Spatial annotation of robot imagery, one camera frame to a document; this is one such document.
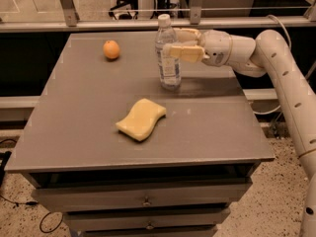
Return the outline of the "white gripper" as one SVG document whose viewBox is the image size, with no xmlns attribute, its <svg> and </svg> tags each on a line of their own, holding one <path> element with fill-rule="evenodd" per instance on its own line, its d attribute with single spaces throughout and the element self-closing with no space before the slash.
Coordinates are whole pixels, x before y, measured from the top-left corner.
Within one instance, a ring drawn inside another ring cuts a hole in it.
<svg viewBox="0 0 316 237">
<path fill-rule="evenodd" d="M 201 33 L 197 29 L 175 28 L 180 43 L 199 45 L 178 45 L 167 43 L 163 53 L 187 62 L 202 62 L 209 66 L 224 65 L 232 49 L 232 38 L 222 31 L 210 30 Z"/>
</svg>

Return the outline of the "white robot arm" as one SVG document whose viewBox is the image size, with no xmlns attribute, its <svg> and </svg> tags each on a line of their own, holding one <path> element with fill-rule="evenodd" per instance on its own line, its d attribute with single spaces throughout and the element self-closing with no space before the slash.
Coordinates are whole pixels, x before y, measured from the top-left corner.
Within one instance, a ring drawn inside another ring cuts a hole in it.
<svg viewBox="0 0 316 237">
<path fill-rule="evenodd" d="M 274 30 L 256 38 L 226 32 L 177 29 L 177 40 L 163 52 L 187 62 L 208 66 L 228 65 L 234 71 L 273 82 L 297 157 L 308 177 L 309 186 L 299 237 L 316 237 L 316 95 L 298 68 L 289 45 Z"/>
</svg>

